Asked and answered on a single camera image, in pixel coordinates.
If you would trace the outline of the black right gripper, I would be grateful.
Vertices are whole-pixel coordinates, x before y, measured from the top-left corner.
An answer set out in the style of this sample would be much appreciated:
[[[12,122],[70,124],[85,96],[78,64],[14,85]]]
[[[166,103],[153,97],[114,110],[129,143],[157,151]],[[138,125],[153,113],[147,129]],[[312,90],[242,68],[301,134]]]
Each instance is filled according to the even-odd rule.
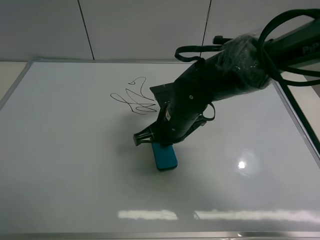
[[[150,88],[160,111],[155,123],[133,135],[136,146],[148,143],[171,145],[182,142],[198,127],[213,121],[205,117],[208,106],[215,110],[203,83],[205,61],[191,65],[173,83]]]

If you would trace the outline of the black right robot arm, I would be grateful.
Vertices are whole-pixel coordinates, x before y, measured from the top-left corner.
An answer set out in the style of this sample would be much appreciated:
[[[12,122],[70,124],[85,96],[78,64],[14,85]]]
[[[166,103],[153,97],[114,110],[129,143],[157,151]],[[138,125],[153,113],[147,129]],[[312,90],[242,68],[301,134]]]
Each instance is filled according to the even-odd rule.
[[[154,123],[133,136],[136,145],[182,142],[209,121],[203,115],[213,102],[265,89],[271,80],[302,87],[286,80],[282,72],[314,77],[305,66],[320,59],[320,11],[296,9],[273,18],[259,37],[216,36],[212,45],[182,46],[175,57],[190,67],[173,83],[151,88],[160,111]]]

